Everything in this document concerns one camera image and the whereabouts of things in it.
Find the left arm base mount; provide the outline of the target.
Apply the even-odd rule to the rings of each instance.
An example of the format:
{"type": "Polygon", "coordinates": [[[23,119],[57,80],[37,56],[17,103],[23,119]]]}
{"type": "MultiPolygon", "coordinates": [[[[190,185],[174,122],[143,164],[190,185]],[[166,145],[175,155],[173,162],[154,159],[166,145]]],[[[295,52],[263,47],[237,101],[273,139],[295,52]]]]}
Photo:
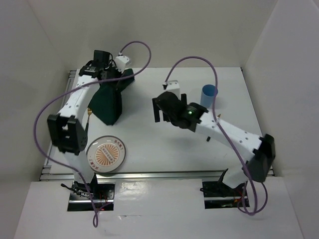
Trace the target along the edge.
{"type": "MultiPolygon", "coordinates": [[[[68,201],[68,212],[93,211],[89,194],[85,188],[75,186],[71,187],[61,183],[61,187],[70,191],[68,201]]],[[[95,207],[100,211],[114,210],[115,183],[97,184],[94,190],[91,190],[91,197],[95,207]]]]}

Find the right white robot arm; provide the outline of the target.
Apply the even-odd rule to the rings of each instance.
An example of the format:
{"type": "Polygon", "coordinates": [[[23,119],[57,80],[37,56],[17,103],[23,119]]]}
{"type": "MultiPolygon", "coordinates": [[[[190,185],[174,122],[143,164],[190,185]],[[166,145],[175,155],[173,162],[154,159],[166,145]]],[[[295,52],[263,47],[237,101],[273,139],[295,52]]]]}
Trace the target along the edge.
{"type": "Polygon", "coordinates": [[[222,195],[229,195],[240,184],[252,179],[263,183],[276,157],[274,138],[265,134],[259,136],[242,130],[213,114],[205,107],[186,102],[186,95],[178,98],[172,92],[163,92],[152,99],[155,122],[164,121],[182,129],[204,135],[230,148],[235,147],[242,157],[240,166],[226,169],[219,179],[217,189],[222,195]]]}

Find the dark green cloth napkin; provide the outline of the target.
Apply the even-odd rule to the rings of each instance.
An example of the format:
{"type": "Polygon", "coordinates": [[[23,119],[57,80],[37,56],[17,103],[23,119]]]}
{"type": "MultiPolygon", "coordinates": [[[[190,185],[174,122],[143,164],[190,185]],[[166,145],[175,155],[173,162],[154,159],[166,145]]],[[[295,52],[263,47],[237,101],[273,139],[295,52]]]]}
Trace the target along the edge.
{"type": "MultiPolygon", "coordinates": [[[[130,77],[127,87],[134,80],[134,77],[130,77]]],[[[122,92],[115,90],[116,83],[117,81],[101,83],[88,106],[92,113],[106,125],[114,125],[122,114],[122,92]]]]}

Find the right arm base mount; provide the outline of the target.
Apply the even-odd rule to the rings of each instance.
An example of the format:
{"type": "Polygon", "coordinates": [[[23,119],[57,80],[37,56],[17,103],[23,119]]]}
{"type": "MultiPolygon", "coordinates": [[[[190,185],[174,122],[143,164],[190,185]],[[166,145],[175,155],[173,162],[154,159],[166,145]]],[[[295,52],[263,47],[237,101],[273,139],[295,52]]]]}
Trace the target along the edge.
{"type": "Polygon", "coordinates": [[[204,196],[205,209],[226,209],[243,207],[242,199],[246,207],[249,207],[248,197],[243,197],[244,183],[232,189],[217,181],[204,181],[200,191],[204,196]]]}

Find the orange sunburst patterned plate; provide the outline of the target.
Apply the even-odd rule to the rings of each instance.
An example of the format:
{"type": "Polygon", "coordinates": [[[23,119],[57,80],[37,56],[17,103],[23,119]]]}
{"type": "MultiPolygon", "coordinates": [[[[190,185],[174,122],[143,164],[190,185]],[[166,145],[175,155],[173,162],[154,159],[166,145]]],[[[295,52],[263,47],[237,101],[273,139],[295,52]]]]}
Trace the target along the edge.
{"type": "Polygon", "coordinates": [[[91,169],[98,174],[111,173],[125,161],[127,149],[121,139],[106,135],[95,139],[87,148],[91,169]]]}

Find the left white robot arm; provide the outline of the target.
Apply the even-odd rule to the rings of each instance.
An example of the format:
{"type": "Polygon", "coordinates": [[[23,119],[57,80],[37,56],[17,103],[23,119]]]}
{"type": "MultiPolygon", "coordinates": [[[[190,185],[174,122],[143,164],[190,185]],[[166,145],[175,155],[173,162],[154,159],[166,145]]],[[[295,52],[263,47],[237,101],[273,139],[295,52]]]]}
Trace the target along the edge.
{"type": "Polygon", "coordinates": [[[129,57],[119,53],[94,51],[94,57],[78,73],[77,86],[57,114],[47,118],[51,141],[64,155],[74,181],[81,185],[81,193],[88,199],[99,193],[96,168],[90,163],[85,148],[88,143],[89,124],[83,124],[88,109],[106,125],[114,125],[122,114],[122,91],[135,79],[127,68],[129,57]]]}

